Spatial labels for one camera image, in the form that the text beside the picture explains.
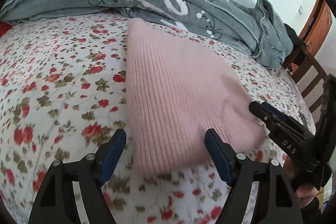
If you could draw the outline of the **person's right hand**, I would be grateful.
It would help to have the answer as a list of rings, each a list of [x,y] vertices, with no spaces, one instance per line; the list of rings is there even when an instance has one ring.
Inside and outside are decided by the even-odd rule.
[[[299,168],[294,164],[292,159],[287,156],[283,165],[284,172],[286,173],[288,179],[292,180],[299,172]],[[298,205],[300,209],[308,206],[314,197],[319,193],[312,184],[306,183],[297,188],[295,191],[295,196],[298,199]]]

